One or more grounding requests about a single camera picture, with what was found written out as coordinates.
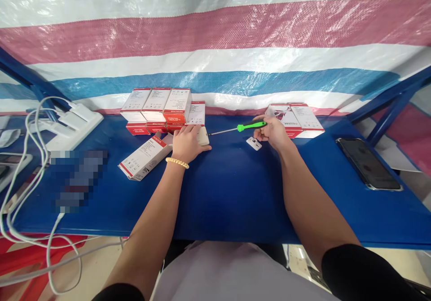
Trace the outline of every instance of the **tile floor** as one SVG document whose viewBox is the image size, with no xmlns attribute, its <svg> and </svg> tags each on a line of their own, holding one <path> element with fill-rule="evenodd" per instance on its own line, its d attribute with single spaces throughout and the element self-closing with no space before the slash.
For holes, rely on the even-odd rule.
<svg viewBox="0 0 431 301">
<path fill-rule="evenodd" d="M 80 249 L 81 252 L 93 249 L 107 243 L 116 243 L 119 241 L 118 237 L 102 237 L 87 242 L 84 247 Z M 287 245 L 284 245 L 285 252 L 287 252 Z M 413 250 L 402 249 L 371 249 L 375 253 L 385 258 L 403 277 L 415 281 L 417 283 L 431 287 L 431 282 L 427 278 L 426 270 L 431 270 L 431 257 L 418 257 L 417 252 Z M 102 288 L 110 271 L 115 265 L 121 247 L 111 246 L 100 251 L 94 252 L 90 255 L 84 256 L 83 271 L 81 283 L 72 291 L 67 294 L 58 296 L 58 301 L 75 301 L 75 300 L 91 300 Z M 289 263 L 292 272 L 308 279 L 314 283 L 308 271 L 308 265 L 312 265 L 308 260 L 307 254 L 301 245 L 289 245 Z M 58 290 L 65 290 L 73 286 L 78 278 L 78 264 L 72 262 L 54 272 L 54 283 Z M 25 289 L 22 285 L 17 291 L 11 289 L 9 292 L 3 293 L 0 301 L 19 300 L 20 295 Z M 46 286 L 39 301 L 51 301 L 55 297 L 51 292 L 49 285 Z"/>
</svg>

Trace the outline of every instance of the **screwdriver handle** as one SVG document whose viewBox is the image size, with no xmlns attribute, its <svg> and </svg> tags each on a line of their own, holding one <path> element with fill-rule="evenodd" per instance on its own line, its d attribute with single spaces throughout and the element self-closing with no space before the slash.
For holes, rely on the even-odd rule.
<svg viewBox="0 0 431 301">
<path fill-rule="evenodd" d="M 250 123 L 244 124 L 244 125 L 238 125 L 237 129 L 238 131 L 243 131 L 245 129 L 258 129 L 266 126 L 267 123 L 264 122 L 263 119 L 254 120 Z"/>
</svg>

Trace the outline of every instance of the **hand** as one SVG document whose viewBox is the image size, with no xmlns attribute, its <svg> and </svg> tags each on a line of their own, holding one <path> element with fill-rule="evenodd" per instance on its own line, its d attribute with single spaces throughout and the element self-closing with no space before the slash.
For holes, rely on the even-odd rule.
<svg viewBox="0 0 431 301">
<path fill-rule="evenodd" d="M 183 126 L 174 132 L 172 158 L 189 164 L 199 153 L 212 149 L 210 145 L 198 144 L 198 132 L 200 125 Z"/>
<path fill-rule="evenodd" d="M 267 123 L 262 128 L 255 129 L 253 137 L 259 141 L 268 141 L 271 146 L 280 152 L 283 149 L 296 148 L 292 140 L 286 134 L 284 125 L 276 117 L 270 117 L 268 115 L 260 115 L 253 120 L 263 119 Z"/>
</svg>

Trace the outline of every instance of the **forearm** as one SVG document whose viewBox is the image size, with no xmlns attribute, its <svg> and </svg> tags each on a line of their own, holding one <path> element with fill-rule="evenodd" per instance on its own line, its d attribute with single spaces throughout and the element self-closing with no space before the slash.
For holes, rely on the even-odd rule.
<svg viewBox="0 0 431 301">
<path fill-rule="evenodd" d="M 301 243 L 320 269 L 325 252 L 359 240 L 313 177 L 296 148 L 280 152 L 286 211 Z"/>
<path fill-rule="evenodd" d="M 172 240 L 184 171 L 176 163 L 167 164 L 105 286 L 130 283 L 141 289 L 146 300 L 150 299 Z"/>
</svg>

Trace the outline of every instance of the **black phone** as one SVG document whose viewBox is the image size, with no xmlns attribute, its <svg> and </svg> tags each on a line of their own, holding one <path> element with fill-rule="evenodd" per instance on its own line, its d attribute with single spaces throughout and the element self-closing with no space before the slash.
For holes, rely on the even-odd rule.
<svg viewBox="0 0 431 301">
<path fill-rule="evenodd" d="M 368 188 L 403 190 L 402 185 L 389 173 L 363 140 L 339 138 L 336 142 Z"/>
<path fill-rule="evenodd" d="M 0 180 L 3 179 L 4 176 L 9 172 L 9 166 L 0 166 Z"/>
</svg>

